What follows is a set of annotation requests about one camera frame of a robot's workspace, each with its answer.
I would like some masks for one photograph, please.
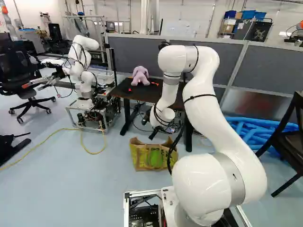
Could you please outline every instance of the cubicle partition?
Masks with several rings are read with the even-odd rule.
[[[152,35],[110,34],[108,40],[115,50],[118,72],[132,73],[136,66],[143,65],[154,77],[162,77],[158,66],[158,45],[162,41],[213,48],[220,57],[214,90],[226,114],[280,120],[294,91],[303,88],[300,47]]]

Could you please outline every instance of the plush toy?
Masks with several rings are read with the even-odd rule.
[[[133,81],[132,85],[137,86],[138,83],[142,82],[145,86],[150,85],[150,82],[147,80],[148,71],[143,66],[137,66],[133,72]]]

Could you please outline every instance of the floor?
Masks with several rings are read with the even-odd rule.
[[[61,95],[68,89],[58,89]],[[37,98],[55,96],[50,87],[38,92]],[[10,162],[20,158],[34,145],[60,128],[72,128],[65,106],[76,98],[58,99],[45,103],[52,109],[31,109],[19,125],[8,110],[23,103],[17,96],[0,96],[0,134],[31,132],[33,141]],[[135,172],[130,157],[128,141],[138,137],[149,142],[146,132],[132,127],[125,136],[119,132],[123,116],[106,135],[107,148],[99,155],[89,155],[80,146],[79,131],[61,131],[33,151],[17,165],[0,172],[0,226],[1,227],[99,227],[123,226],[123,193],[133,190],[159,189],[171,185],[168,171]],[[166,135],[158,134],[154,143],[162,143]],[[95,132],[84,132],[87,148],[96,152],[104,146],[104,138]],[[193,152],[212,151],[201,137],[193,137]],[[189,155],[181,140],[178,144],[180,157]],[[243,205],[253,227],[302,226],[303,180],[300,179],[275,199],[270,193],[294,174],[294,170],[275,157],[261,157],[268,176],[268,191],[257,202]]]

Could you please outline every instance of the white robotic arm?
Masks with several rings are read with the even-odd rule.
[[[201,226],[210,226],[225,208],[260,199],[267,189],[266,173],[220,110],[213,88],[219,66],[217,52],[204,46],[171,45],[160,51],[158,64],[164,81],[162,97],[156,104],[158,111],[150,115],[154,127],[174,117],[167,107],[176,99],[180,73],[194,76],[183,90],[185,111],[193,127],[213,143],[217,152],[181,158],[174,165],[172,181],[187,215]]]
[[[30,85],[38,84],[42,82],[47,82],[41,89],[48,85],[54,85],[56,82],[61,80],[65,75],[70,75],[71,77],[76,78],[81,81],[80,85],[76,85],[76,89],[80,90],[80,96],[83,98],[91,98],[92,89],[91,85],[96,83],[95,76],[93,73],[86,71],[90,65],[91,55],[88,50],[96,50],[99,48],[99,43],[87,37],[83,37],[81,35],[76,35],[69,54],[68,58],[73,59],[74,65],[71,65],[71,68],[62,69],[62,65],[64,64],[63,60],[59,59],[44,59],[41,63],[49,68],[57,68],[62,73],[52,74],[51,76],[46,76],[43,78],[38,78],[31,80],[27,84],[24,84],[22,87],[27,88]]]
[[[68,57],[75,60],[74,65],[69,70],[69,74],[82,82],[80,92],[84,98],[91,98],[91,85],[96,82],[94,75],[86,71],[91,60],[88,50],[96,50],[98,48],[99,43],[96,40],[76,35],[68,53]]]

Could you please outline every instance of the orange object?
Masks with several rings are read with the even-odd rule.
[[[29,84],[24,84],[24,85],[22,85],[22,88],[25,89],[25,88],[27,88],[28,86],[29,86]]]
[[[8,9],[6,8],[6,6],[2,6],[2,13],[3,14],[8,14],[9,13]]]
[[[152,84],[155,84],[155,85],[159,86],[159,84],[157,84],[157,83],[155,83],[155,82],[152,82]]]

